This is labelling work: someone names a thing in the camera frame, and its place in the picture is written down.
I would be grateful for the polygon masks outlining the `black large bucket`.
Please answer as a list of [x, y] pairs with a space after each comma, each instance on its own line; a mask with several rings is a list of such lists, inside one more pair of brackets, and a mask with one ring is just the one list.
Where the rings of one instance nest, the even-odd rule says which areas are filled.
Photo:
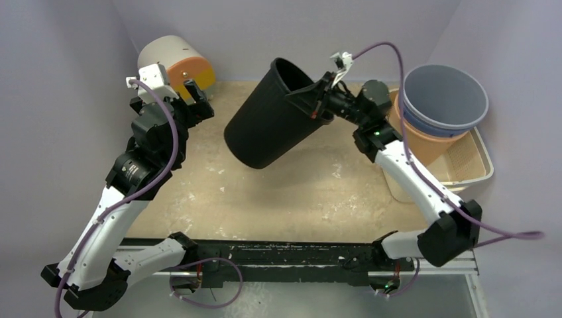
[[321, 127], [334, 115], [315, 119], [285, 100], [285, 96], [313, 85], [299, 67], [276, 58], [224, 129], [228, 149], [240, 162], [263, 169]]

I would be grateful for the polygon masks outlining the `grey lavender bucket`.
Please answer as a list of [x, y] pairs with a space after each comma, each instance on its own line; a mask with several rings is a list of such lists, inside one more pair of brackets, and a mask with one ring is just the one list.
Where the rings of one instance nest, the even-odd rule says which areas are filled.
[[487, 115], [483, 86], [468, 73], [445, 65], [412, 69], [404, 78], [404, 118], [417, 130], [453, 138], [476, 127]]

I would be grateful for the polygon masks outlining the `orange bucket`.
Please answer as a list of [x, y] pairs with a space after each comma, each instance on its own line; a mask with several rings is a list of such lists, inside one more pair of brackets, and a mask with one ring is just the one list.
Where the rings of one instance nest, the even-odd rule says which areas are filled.
[[[388, 122], [391, 126], [402, 135], [400, 126], [401, 116], [398, 113], [397, 106], [397, 89], [390, 90], [390, 100], [392, 108], [388, 113]], [[421, 132], [414, 128], [409, 122], [405, 121], [406, 138], [408, 139], [408, 148], [412, 154], [424, 165], [428, 166], [444, 154], [455, 142], [461, 140], [467, 132], [463, 132], [454, 137], [436, 137]]]

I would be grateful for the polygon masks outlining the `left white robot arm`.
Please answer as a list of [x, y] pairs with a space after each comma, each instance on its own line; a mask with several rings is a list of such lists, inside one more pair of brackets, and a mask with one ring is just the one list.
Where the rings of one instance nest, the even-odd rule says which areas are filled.
[[129, 287], [152, 274], [175, 267], [188, 271], [197, 264], [196, 243], [180, 232], [126, 256], [116, 254], [137, 217], [182, 167], [189, 129], [214, 115], [194, 80], [184, 82], [191, 103], [167, 83], [131, 77], [128, 85], [138, 91], [130, 102], [137, 113], [133, 135], [110, 169], [98, 206], [77, 243], [63, 260], [41, 272], [56, 289], [57, 317], [63, 303], [80, 317], [105, 311]]

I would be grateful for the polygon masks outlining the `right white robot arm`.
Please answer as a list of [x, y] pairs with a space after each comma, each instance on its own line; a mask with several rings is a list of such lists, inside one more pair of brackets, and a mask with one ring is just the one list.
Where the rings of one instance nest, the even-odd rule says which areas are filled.
[[329, 113], [356, 125], [353, 138], [358, 150], [388, 173], [422, 212], [427, 229], [395, 231], [375, 241], [372, 261], [377, 268], [387, 270], [406, 257], [442, 267], [475, 247], [479, 229], [465, 217], [480, 220], [480, 205], [449, 191], [413, 155], [387, 120], [392, 102], [385, 83], [369, 80], [353, 95], [345, 85], [335, 83], [335, 74], [327, 72], [284, 99], [312, 119]]

